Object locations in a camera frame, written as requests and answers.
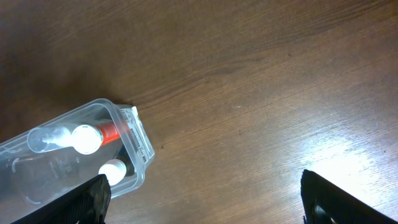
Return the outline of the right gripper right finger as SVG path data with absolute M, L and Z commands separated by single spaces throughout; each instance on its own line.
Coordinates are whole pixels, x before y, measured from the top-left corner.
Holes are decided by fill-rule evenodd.
M 300 190 L 305 224 L 396 223 L 314 171 L 303 171 Z

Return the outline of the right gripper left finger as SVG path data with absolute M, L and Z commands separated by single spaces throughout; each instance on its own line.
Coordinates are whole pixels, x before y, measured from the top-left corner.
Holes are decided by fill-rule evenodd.
M 110 200 L 109 182 L 99 174 L 12 224 L 104 224 Z

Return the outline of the black bottle white cap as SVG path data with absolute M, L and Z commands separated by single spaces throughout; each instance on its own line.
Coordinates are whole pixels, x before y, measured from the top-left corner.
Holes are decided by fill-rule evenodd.
M 110 186 L 119 184 L 125 177 L 133 176 L 135 168 L 126 148 L 122 147 L 114 159 L 105 162 L 98 173 L 106 176 Z

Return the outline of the orange bottle white cap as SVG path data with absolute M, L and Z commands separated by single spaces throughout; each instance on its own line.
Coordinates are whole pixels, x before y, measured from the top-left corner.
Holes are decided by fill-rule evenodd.
M 80 154 L 89 155 L 120 138 L 115 123 L 103 119 L 92 123 L 83 123 L 72 131 L 72 147 Z

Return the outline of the clear sanitizer bottle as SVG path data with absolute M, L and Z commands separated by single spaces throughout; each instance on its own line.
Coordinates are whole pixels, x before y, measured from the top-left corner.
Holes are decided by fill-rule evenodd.
M 31 129 L 27 135 L 27 145 L 35 153 L 72 147 L 72 132 L 77 126 L 75 123 L 60 123 Z

